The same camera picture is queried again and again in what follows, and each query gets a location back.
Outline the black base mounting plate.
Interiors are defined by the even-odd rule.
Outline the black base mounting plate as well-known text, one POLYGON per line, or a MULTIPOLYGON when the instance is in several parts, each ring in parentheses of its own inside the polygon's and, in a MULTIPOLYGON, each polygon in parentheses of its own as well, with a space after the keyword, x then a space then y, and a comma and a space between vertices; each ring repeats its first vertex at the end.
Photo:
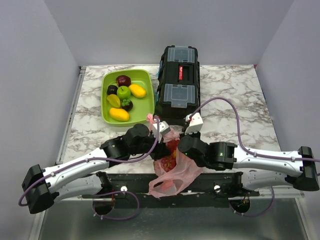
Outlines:
POLYGON ((229 198, 260 195, 257 191, 246 190, 243 187, 241 172, 202 173, 178 195, 161 198, 148 194, 149 182, 157 177, 154 173, 107 174, 98 171, 87 176, 97 177, 98 186, 102 187, 94 194, 119 191, 122 186, 125 186, 128 191, 137 196, 141 208, 227 208, 229 198))

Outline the green plastic tray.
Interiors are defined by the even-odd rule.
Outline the green plastic tray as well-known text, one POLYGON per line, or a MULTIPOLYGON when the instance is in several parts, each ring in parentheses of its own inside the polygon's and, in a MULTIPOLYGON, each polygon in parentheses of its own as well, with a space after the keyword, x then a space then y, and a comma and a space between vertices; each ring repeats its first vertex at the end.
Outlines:
POLYGON ((145 122, 154 112, 153 85, 146 70, 118 70, 102 78, 101 116, 106 123, 133 126, 145 122))

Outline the yellow fake mango lower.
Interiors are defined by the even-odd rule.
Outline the yellow fake mango lower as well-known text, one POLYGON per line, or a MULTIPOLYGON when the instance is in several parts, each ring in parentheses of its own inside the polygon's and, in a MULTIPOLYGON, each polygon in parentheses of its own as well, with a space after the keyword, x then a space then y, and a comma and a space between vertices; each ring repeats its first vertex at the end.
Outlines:
POLYGON ((128 122, 130 120, 130 114, 122 108, 110 108, 109 115, 112 119, 120 122, 128 122))

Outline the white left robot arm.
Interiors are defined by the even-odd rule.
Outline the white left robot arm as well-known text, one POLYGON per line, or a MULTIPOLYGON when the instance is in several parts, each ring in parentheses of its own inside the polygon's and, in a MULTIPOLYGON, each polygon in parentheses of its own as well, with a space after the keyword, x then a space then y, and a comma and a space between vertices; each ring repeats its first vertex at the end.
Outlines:
POLYGON ((170 150, 163 139, 169 132, 165 121, 154 123, 151 128, 138 123, 85 156, 52 167, 33 165, 21 184, 23 194, 18 205, 28 207, 30 214, 37 214, 70 197, 107 197, 113 188, 103 170, 147 157, 159 160, 169 156, 170 150))

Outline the pink plastic bag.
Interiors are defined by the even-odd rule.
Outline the pink plastic bag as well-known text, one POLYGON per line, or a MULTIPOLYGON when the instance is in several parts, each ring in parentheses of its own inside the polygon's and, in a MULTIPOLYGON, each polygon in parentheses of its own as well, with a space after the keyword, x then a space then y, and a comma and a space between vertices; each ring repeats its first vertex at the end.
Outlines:
MULTIPOLYGON (((156 123, 156 119, 151 115, 147 115, 147 121, 150 123, 149 128, 156 123)), ((170 127, 170 132, 162 137, 166 144, 171 140, 179 140, 180 135, 170 127)), ((176 149, 176 166, 165 172, 161 167, 161 159, 153 162, 154 172, 157 175, 155 180, 149 182, 148 194, 155 198, 175 196, 185 190, 194 180, 203 172, 196 163, 179 152, 176 149)))

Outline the yellow fake mango upper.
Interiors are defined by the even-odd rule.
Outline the yellow fake mango upper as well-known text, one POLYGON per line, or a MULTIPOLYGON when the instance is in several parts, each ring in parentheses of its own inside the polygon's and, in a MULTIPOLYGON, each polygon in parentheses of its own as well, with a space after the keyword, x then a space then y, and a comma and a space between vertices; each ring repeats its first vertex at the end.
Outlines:
POLYGON ((131 84, 129 87, 131 94, 139 99, 144 98, 147 95, 146 90, 137 84, 131 84))

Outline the black plastic toolbox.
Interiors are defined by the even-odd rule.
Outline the black plastic toolbox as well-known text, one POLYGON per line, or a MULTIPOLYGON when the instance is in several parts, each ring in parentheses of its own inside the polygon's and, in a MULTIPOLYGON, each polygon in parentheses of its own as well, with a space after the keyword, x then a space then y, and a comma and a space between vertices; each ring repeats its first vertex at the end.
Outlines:
POLYGON ((167 46, 158 69, 154 113, 169 125, 183 126, 187 115, 201 104, 198 50, 192 46, 167 46))

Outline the green fake apple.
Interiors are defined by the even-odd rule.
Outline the green fake apple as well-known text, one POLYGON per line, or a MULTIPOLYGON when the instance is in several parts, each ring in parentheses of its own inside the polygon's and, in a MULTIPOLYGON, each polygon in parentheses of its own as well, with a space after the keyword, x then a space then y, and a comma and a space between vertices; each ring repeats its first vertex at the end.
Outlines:
POLYGON ((117 96, 123 100, 128 99, 131 96, 131 90, 128 86, 120 86, 117 90, 117 96))

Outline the fake mangosteen green top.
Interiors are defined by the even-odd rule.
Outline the fake mangosteen green top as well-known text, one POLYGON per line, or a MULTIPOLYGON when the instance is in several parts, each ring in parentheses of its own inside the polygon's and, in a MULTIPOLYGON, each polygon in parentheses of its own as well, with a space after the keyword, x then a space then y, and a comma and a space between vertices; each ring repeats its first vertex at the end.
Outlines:
POLYGON ((133 102, 128 99, 128 98, 125 98, 122 100, 121 102, 121 108, 127 112, 130 112, 132 109, 133 109, 134 105, 133 105, 133 102))

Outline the dark purple fake plum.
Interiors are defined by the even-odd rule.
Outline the dark purple fake plum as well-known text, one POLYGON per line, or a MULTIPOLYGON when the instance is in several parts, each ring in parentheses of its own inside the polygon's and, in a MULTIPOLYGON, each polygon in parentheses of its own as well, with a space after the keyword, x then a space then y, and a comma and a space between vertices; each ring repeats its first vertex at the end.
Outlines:
POLYGON ((117 95, 118 87, 116 85, 109 85, 106 91, 106 94, 109 95, 117 95))

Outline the dark red fake apple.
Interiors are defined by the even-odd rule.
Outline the dark red fake apple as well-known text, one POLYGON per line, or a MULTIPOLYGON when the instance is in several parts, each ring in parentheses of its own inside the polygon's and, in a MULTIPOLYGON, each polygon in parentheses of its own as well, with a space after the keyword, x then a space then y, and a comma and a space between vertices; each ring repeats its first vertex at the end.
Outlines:
POLYGON ((116 84, 119 87, 122 87, 122 86, 129 87, 132 84, 131 78, 126 75, 120 75, 116 78, 116 84))

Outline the yellow fake starfruit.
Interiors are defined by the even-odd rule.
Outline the yellow fake starfruit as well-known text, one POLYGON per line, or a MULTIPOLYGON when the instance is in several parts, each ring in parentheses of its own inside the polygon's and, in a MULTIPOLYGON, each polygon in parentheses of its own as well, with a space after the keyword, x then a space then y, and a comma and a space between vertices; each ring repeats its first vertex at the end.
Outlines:
POLYGON ((116 94, 107 95, 106 100, 113 108, 121 108, 121 100, 116 94))

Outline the red fake grape bunch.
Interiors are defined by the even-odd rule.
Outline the red fake grape bunch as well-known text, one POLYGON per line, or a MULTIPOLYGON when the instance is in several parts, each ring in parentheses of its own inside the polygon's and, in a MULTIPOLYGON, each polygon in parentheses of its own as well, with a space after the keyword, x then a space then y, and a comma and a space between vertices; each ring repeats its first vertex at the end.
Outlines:
POLYGON ((160 166, 165 172, 171 171, 177 165, 177 147, 179 144, 179 140, 171 140, 166 143, 170 154, 168 156, 163 157, 160 160, 160 166))

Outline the yellow fake mango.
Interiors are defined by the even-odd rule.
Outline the yellow fake mango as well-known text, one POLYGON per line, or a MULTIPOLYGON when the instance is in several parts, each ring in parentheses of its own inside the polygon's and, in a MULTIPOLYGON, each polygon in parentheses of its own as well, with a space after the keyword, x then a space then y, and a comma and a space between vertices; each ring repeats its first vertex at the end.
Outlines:
POLYGON ((122 108, 110 108, 109 115, 112 119, 120 122, 128 122, 130 120, 130 114, 122 108))
POLYGON ((129 87, 131 94, 139 99, 144 98, 147 95, 146 90, 137 84, 131 84, 129 87))

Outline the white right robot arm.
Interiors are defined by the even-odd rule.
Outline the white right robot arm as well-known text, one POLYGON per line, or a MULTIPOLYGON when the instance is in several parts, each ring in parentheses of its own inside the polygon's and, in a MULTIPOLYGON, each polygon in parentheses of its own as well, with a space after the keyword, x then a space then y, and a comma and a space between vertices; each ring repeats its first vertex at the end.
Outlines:
POLYGON ((180 140, 178 150, 200 168, 251 169, 253 172, 245 180, 238 178, 230 183, 230 191, 236 196, 273 186, 292 186, 307 192, 320 189, 316 160, 307 146, 294 151, 268 151, 223 141, 206 143, 187 134, 180 140))

